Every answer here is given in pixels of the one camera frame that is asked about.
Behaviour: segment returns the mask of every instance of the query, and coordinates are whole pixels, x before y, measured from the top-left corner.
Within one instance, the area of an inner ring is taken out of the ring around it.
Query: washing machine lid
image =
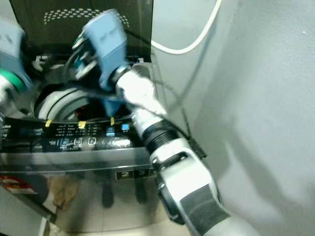
[[[15,17],[27,34],[30,51],[40,55],[69,55],[82,27],[99,13],[115,8],[130,34],[127,53],[151,62],[153,0],[10,0]]]

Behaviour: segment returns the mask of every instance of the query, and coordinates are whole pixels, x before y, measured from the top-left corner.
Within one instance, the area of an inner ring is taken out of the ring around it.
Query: blue indicator light
[[[129,130],[129,124],[122,124],[122,131],[128,131]]]
[[[69,139],[62,139],[62,141],[61,141],[62,146],[66,146],[66,145],[68,145],[68,143],[69,143]]]
[[[115,133],[106,133],[106,136],[115,136]]]
[[[106,132],[107,133],[113,133],[115,131],[115,127],[113,127],[113,126],[108,126],[107,128],[106,128]]]

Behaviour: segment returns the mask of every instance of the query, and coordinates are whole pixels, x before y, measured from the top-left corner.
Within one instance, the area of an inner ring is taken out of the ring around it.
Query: washing machine control panel
[[[63,152],[143,147],[131,119],[53,122],[6,118],[2,152]]]

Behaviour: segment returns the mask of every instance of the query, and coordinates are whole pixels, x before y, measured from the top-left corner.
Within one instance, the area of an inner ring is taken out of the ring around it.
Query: control button
[[[106,132],[107,132],[107,133],[113,133],[113,132],[115,132],[115,127],[113,127],[113,126],[108,126],[108,127],[106,128]]]
[[[129,124],[122,124],[122,131],[128,131],[129,128]]]
[[[82,143],[83,143],[83,139],[82,138],[77,138],[77,139],[75,139],[74,140],[74,145],[82,145]]]
[[[32,147],[32,150],[34,152],[42,152],[43,151],[43,146],[40,144],[36,144],[35,146]]]
[[[57,143],[56,140],[49,141],[49,144],[50,144],[50,145],[56,145],[56,143]]]
[[[69,144],[69,139],[62,139],[61,146],[67,146]]]
[[[95,145],[96,144],[96,138],[89,138],[88,144],[89,145]]]
[[[112,137],[112,136],[115,136],[115,133],[114,133],[114,132],[112,132],[112,133],[106,133],[106,136],[107,136],[107,137]]]

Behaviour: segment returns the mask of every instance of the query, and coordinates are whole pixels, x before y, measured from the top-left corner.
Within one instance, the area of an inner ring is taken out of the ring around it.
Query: washing machine
[[[127,35],[130,65],[154,78],[148,44],[153,1],[10,2],[27,34],[24,50],[42,73],[17,101],[16,113],[3,121],[2,187],[65,232],[134,229],[165,220],[156,174],[129,111],[121,106],[108,117],[101,101],[62,77],[82,26],[115,8],[132,32]],[[86,80],[91,86],[95,73]]]

